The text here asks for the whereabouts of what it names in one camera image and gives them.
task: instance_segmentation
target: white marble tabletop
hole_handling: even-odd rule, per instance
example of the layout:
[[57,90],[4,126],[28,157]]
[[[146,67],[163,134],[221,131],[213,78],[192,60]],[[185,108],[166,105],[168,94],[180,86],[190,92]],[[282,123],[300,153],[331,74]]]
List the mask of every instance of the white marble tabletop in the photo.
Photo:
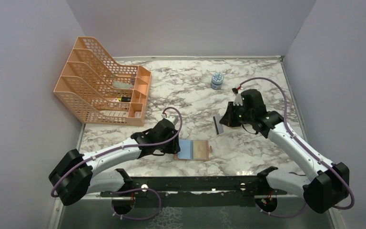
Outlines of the white marble tabletop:
[[[302,136],[300,123],[278,60],[185,60],[125,61],[142,65],[152,72],[152,83],[144,127],[87,124],[81,141],[81,153],[117,144],[132,133],[152,128],[160,121],[161,111],[174,106],[182,113],[180,139],[208,140],[210,160],[176,161],[173,155],[145,156],[115,168],[124,168],[130,176],[232,176],[255,175],[276,166],[283,171],[301,172],[289,156],[261,134],[251,135],[241,128],[224,127],[216,134],[213,116],[224,115],[228,101],[235,96],[231,88],[251,77],[266,77],[277,82],[289,98],[288,122]],[[224,75],[221,90],[210,88],[214,73]],[[262,93],[267,110],[283,113],[280,91],[268,81],[255,80],[244,85]]]

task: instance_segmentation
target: blue jar lid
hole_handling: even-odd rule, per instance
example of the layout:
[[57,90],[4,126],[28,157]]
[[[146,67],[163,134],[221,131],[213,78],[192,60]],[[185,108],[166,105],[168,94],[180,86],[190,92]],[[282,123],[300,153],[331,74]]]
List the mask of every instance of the blue jar lid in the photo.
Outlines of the blue jar lid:
[[223,81],[224,76],[220,73],[215,73],[211,78],[211,82],[216,85],[221,85]]

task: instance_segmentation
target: black cable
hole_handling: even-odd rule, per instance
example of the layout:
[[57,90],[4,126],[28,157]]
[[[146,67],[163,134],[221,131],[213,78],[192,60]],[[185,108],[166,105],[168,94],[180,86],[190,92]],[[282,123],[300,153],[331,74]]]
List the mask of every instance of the black cable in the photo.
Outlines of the black cable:
[[297,176],[300,176],[300,177],[305,177],[306,176],[304,174],[298,174],[298,173],[295,173],[295,172],[289,172],[289,174],[294,174],[294,175],[297,175]]
[[246,132],[250,133],[249,131],[247,131],[247,130],[246,130],[246,128],[245,128],[245,126],[244,126],[243,124],[242,124],[242,128],[243,128]]

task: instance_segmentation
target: light gray wall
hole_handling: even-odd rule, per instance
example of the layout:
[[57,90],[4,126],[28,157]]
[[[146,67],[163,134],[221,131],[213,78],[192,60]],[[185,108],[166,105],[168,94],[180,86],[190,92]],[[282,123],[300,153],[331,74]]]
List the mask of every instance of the light gray wall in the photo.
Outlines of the light gray wall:
[[347,228],[366,229],[366,0],[317,0],[285,68],[309,142],[351,170]]
[[65,0],[0,0],[0,229],[47,227],[48,175],[81,126],[52,91],[79,35]]
[[284,55],[315,0],[68,0],[113,56]]

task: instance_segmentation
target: orange plastic basket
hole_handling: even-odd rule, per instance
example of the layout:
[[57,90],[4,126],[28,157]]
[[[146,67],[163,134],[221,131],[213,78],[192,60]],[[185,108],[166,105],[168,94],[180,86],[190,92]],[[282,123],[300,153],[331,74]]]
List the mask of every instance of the orange plastic basket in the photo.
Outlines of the orange plastic basket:
[[[131,85],[114,88],[113,82]],[[118,64],[92,37],[79,37],[54,93],[83,123],[143,126],[151,72]],[[119,102],[121,98],[130,102]]]

